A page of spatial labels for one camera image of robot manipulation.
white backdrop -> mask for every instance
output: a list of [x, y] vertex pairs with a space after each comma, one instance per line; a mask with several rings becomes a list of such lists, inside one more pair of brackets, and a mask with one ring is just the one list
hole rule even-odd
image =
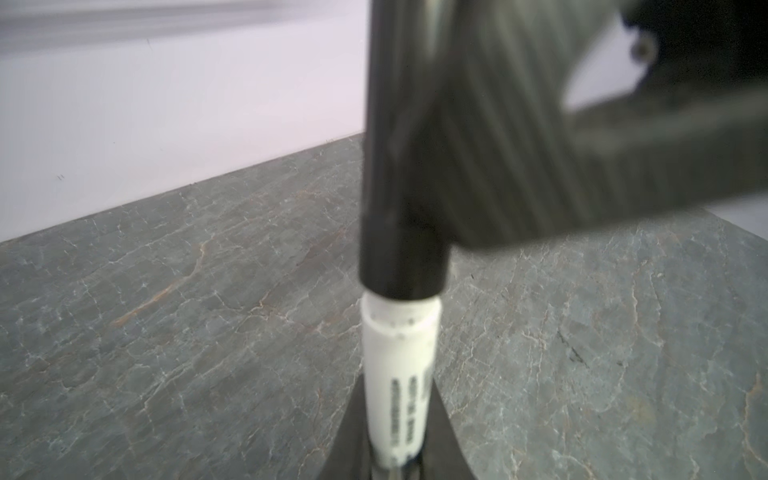
[[362, 130], [366, 2], [0, 57], [0, 240]]

white cylinder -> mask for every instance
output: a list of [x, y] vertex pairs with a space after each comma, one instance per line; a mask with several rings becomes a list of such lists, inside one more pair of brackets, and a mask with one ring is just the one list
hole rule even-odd
[[442, 304], [365, 292], [360, 309], [371, 446], [379, 466], [396, 468], [424, 442]]

gray marble floor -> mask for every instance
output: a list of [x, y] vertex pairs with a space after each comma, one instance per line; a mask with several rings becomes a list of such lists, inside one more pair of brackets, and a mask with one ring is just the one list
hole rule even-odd
[[[0, 478], [313, 478], [360, 371], [346, 139], [0, 245]], [[479, 478], [768, 478], [768, 242], [703, 212], [456, 253]]]

